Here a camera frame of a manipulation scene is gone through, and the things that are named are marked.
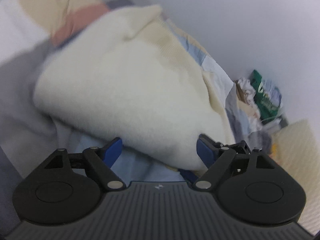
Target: white wall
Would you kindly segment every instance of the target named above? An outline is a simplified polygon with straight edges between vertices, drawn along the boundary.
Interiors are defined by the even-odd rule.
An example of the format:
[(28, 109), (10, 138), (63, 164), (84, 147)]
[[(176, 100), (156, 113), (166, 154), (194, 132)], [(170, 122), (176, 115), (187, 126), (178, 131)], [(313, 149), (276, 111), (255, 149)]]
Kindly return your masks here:
[(231, 79), (256, 68), (283, 94), (290, 122), (320, 141), (320, 0), (151, 0), (196, 38)]

